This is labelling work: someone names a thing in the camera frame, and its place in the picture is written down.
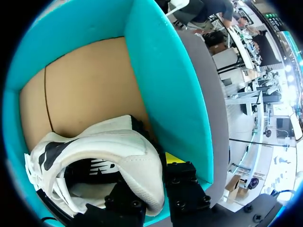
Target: screw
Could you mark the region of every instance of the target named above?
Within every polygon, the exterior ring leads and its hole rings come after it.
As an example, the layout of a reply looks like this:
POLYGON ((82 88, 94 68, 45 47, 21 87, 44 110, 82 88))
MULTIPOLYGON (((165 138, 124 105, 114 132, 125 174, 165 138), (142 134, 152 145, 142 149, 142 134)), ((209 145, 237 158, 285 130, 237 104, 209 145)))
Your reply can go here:
POLYGON ((132 207, 135 207, 135 208, 139 208, 141 207, 141 202, 140 201, 132 201, 132 207))
POLYGON ((105 202, 112 202, 112 201, 114 201, 114 199, 112 197, 110 197, 109 195, 107 195, 104 199, 105 199, 105 202))
POLYGON ((203 197, 203 201, 204 202, 210 202, 210 200, 211 200, 211 198, 208 195, 206 195, 206 196, 203 197))
POLYGON ((181 207, 184 207, 184 206, 185 206, 185 202, 183 202, 183 201, 177 201, 176 202, 176 207, 181 208, 181 207))
POLYGON ((171 182, 172 182, 172 183, 180 183, 180 180, 177 179, 177 178, 174 178, 174 179, 171 180, 171 182))
POLYGON ((192 178, 190 179, 190 181, 191 181, 191 182, 198 182, 198 180, 197 180, 196 177, 192 177, 192 178))
POLYGON ((260 214, 256 214, 253 218, 252 218, 253 222, 255 223, 259 223, 262 220, 262 215, 260 214))
POLYGON ((253 208, 251 204, 247 204, 244 208, 243 208, 245 213, 251 213, 253 208))

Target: box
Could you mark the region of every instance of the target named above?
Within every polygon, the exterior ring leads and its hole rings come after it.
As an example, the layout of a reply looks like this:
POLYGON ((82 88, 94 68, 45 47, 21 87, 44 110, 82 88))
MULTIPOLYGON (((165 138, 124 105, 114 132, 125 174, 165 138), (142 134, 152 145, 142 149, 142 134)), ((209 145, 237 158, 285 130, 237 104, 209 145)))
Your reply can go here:
POLYGON ((211 54, 217 54, 217 53, 220 53, 220 52, 222 52, 222 51, 224 51, 224 50, 226 50, 226 49, 227 49, 227 48, 226 48, 225 44, 224 44, 224 43, 220 43, 220 44, 218 44, 218 45, 211 46, 211 47, 209 48, 209 52, 210 52, 211 54))
POLYGON ((248 196, 248 188, 239 187, 238 196, 245 199, 248 196))
POLYGON ((75 137, 127 114, 152 136, 124 37, 80 47, 46 66, 21 91, 20 114, 30 151, 51 131, 75 137))
POLYGON ((227 203, 233 203, 233 200, 236 199, 239 191, 240 179, 241 179, 240 175, 234 175, 231 181, 229 181, 229 183, 226 185, 225 189, 229 191, 227 203))

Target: black cable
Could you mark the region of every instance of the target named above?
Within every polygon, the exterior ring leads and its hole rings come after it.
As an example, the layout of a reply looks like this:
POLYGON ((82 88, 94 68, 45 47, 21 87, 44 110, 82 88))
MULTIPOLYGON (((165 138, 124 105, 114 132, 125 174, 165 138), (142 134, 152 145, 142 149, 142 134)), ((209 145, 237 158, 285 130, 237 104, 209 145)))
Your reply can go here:
POLYGON ((49 114, 47 97, 46 97, 46 67, 44 68, 44 96, 45 96, 45 105, 46 105, 46 112, 47 112, 48 121, 49 121, 49 124, 51 126, 52 132, 54 132, 53 124, 52 124, 51 117, 50 117, 50 114, 49 114))
POLYGON ((42 221, 42 222, 45 222, 46 220, 55 220, 55 221, 58 221, 57 219, 52 218, 52 217, 44 217, 44 218, 41 218, 41 221, 42 221))
POLYGON ((282 191, 276 192, 275 194, 273 194, 273 196, 278 197, 279 194, 284 193, 284 192, 291 192, 292 194, 295 194, 294 190, 282 190, 282 191))
POLYGON ((275 147, 284 147, 287 148, 289 147, 289 145, 280 145, 280 144, 271 144, 271 143, 258 143, 258 142, 253 142, 253 141, 246 141, 246 140, 237 140, 237 139, 229 139, 232 141, 236 141, 236 142, 242 142, 242 143, 251 143, 251 144, 259 144, 259 145, 268 145, 268 146, 275 146, 275 147))

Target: sneaker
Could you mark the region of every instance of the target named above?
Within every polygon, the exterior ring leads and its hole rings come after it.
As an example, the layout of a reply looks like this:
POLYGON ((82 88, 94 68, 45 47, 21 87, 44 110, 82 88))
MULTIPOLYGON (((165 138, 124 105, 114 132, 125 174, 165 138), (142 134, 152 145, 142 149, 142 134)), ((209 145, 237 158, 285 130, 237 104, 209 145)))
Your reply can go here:
POLYGON ((123 178, 146 202, 146 215, 155 216, 164 204, 162 165, 142 128, 125 115, 92 125, 74 138, 50 132, 25 154, 28 178, 71 217, 85 213, 87 203, 105 208, 105 196, 123 178))

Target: ceiling light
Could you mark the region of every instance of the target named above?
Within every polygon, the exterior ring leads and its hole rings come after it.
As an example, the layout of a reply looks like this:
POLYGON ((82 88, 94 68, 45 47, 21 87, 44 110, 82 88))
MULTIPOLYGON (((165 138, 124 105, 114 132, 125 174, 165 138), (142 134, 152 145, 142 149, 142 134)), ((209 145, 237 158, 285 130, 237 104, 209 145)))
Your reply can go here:
POLYGON ((285 66, 285 71, 290 72, 292 70, 292 67, 290 65, 285 66))
POLYGON ((293 82, 294 81, 294 76, 293 75, 287 76, 287 80, 288 80, 288 82, 293 82))

